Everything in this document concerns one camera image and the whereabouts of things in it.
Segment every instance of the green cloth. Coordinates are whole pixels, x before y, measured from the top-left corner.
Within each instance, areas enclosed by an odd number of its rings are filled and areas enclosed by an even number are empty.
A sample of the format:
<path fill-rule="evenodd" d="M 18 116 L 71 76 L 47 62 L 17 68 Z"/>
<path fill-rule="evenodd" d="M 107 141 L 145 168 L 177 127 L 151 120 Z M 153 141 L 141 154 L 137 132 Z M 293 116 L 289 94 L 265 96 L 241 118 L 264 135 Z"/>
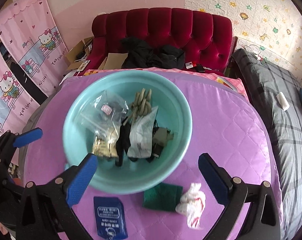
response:
<path fill-rule="evenodd" d="M 143 207 L 175 212 L 175 207 L 180 203 L 183 187 L 160 183 L 148 189 L 143 195 Z"/>

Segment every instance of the crumpled white tissue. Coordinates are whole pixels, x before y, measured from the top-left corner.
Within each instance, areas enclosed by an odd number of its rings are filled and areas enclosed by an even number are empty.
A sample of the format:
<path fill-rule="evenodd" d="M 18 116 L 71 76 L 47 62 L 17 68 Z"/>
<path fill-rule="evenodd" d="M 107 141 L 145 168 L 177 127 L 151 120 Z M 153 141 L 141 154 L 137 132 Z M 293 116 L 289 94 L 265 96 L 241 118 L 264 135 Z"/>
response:
<path fill-rule="evenodd" d="M 200 229 L 200 218 L 205 208 L 205 194 L 200 188 L 201 183 L 192 183 L 175 207 L 176 212 L 187 217 L 188 227 L 193 229 Z"/>

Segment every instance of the wallpaper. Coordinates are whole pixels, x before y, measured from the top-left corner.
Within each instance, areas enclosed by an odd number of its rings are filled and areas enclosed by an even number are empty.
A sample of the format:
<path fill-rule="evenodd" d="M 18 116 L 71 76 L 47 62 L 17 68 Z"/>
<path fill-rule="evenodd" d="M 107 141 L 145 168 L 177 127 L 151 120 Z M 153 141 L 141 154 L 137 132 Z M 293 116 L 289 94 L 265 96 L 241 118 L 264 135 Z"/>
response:
<path fill-rule="evenodd" d="M 291 0 L 184 2 L 187 9 L 228 17 L 234 36 L 251 42 L 246 45 L 257 44 L 265 59 L 294 70 L 302 79 L 302 16 Z"/>

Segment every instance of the rope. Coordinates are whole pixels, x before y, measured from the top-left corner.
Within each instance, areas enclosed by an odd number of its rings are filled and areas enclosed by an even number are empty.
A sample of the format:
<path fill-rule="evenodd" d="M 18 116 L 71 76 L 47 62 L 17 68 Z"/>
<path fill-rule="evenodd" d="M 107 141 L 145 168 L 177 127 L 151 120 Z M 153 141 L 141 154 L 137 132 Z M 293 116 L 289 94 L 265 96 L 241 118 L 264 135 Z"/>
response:
<path fill-rule="evenodd" d="M 146 90 L 145 88 L 142 89 L 141 92 L 135 93 L 134 102 L 131 103 L 130 109 L 132 113 L 129 117 L 125 120 L 123 125 L 131 119 L 131 125 L 135 123 L 139 116 L 146 116 L 147 114 L 151 113 L 152 107 L 150 104 L 152 90 L 150 89 L 147 94 L 145 95 Z"/>

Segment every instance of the curtain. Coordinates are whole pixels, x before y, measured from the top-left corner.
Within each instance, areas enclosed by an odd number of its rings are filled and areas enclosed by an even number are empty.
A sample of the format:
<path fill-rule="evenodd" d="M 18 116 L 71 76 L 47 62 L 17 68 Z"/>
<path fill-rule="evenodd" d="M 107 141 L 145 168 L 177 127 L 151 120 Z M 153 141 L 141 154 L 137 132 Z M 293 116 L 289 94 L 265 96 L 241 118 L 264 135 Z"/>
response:
<path fill-rule="evenodd" d="M 39 104 L 23 89 L 0 53 L 0 136 L 7 130 L 21 133 Z M 18 152 L 12 163 L 18 164 Z"/>
<path fill-rule="evenodd" d="M 0 11 L 0 39 L 31 80 L 51 95 L 68 64 L 47 0 L 17 0 Z"/>

